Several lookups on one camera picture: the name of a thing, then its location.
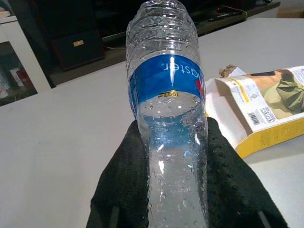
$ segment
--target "table surface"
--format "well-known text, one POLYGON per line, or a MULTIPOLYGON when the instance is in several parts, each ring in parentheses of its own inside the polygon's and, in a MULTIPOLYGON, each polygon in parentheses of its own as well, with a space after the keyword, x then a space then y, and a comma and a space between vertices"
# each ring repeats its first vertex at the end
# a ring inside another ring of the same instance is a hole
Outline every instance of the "table surface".
MULTIPOLYGON (((199 38, 206 80, 303 65, 304 20, 253 19, 199 38)), ((83 228, 98 178, 133 120, 124 62, 0 107, 0 227, 83 228)), ((256 152, 257 173, 302 228, 304 137, 256 152)))

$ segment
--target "bottle label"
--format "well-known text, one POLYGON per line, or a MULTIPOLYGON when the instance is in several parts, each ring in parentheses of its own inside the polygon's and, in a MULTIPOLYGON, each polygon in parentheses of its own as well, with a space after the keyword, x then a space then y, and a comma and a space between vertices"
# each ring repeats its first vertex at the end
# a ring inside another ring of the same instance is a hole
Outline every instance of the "bottle label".
POLYGON ((178 55, 160 55, 148 59, 134 71, 129 82, 131 108, 153 97, 178 97, 179 92, 205 100, 205 81, 200 67, 178 55))

